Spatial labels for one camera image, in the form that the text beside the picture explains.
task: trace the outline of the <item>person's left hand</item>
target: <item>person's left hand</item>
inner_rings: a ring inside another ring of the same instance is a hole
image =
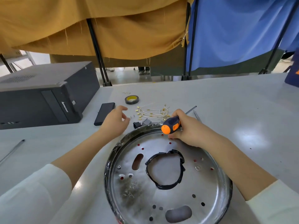
[[[123,113],[124,110],[128,110],[128,108],[122,105],[117,106],[106,116],[100,127],[100,130],[111,140],[122,135],[129,125],[130,118],[126,117]]]

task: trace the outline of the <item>black computer case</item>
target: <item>black computer case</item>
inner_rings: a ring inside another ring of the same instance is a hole
[[[0,77],[0,129],[78,123],[99,87],[90,61],[33,65]]]

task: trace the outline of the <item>black phone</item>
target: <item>black phone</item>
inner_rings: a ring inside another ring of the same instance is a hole
[[[99,113],[97,114],[97,117],[95,119],[95,126],[100,126],[103,124],[103,121],[105,120],[106,116],[115,108],[115,103],[104,103],[102,104]]]

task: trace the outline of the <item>metal plate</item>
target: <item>metal plate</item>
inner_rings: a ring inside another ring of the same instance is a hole
[[[160,190],[146,174],[145,162],[154,154],[172,149],[182,153],[186,170],[180,184]],[[132,163],[138,154],[144,157],[139,169],[133,170]],[[232,196],[232,181],[211,155],[162,136],[161,124],[137,128],[119,141],[107,161],[104,184],[118,221],[129,224],[168,224],[166,212],[184,205],[192,209],[192,216],[181,223],[215,224],[225,214]]]

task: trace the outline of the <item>orange screwdriver handle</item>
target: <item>orange screwdriver handle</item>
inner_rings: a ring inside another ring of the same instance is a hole
[[[163,123],[161,130],[164,134],[171,134],[176,132],[180,125],[181,122],[178,116],[171,117]]]

